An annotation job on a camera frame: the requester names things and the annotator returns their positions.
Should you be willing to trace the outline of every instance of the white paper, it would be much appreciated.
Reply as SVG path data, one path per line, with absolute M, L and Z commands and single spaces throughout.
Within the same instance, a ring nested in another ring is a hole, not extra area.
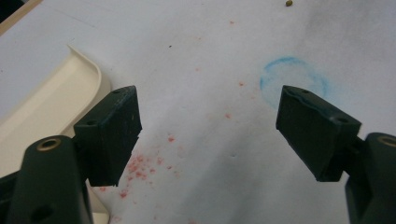
M 143 131 L 129 166 L 117 188 L 95 190 L 110 223 L 348 223 L 347 175 L 316 182 L 276 130 L 280 90 L 315 92 L 360 120 L 361 138 L 395 135 L 395 8 L 44 1 L 0 38 L 1 114 L 72 44 L 114 88 L 138 91 Z

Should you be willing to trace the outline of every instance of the blue marker circle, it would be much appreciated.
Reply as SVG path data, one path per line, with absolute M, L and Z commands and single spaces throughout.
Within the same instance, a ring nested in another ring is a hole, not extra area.
M 325 97 L 327 80 L 306 62 L 295 57 L 284 57 L 268 63 L 260 79 L 262 97 L 273 108 L 278 108 L 282 86 L 295 86 Z

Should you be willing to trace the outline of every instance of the cream plastic tray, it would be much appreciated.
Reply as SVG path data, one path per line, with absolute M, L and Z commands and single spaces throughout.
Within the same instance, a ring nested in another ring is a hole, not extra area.
M 33 142 L 56 134 L 73 136 L 73 124 L 111 91 L 99 67 L 69 48 L 64 62 L 1 121 L 0 176 L 20 169 L 24 151 Z M 92 192 L 90 197 L 94 223 L 107 223 L 107 210 Z

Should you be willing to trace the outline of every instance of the brass insert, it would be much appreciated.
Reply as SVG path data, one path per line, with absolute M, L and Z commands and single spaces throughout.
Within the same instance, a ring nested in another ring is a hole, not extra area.
M 61 144 L 61 139 L 49 138 L 49 139 L 46 139 L 46 140 L 40 142 L 40 144 L 38 144 L 38 146 L 37 146 L 37 150 L 38 151 L 52 150 L 52 149 L 55 149 L 60 144 Z

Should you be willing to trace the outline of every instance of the small debris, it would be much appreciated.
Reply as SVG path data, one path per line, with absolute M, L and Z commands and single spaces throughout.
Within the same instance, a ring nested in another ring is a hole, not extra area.
M 291 0 L 286 1 L 286 7 L 291 7 L 291 5 L 293 5 L 293 1 Z

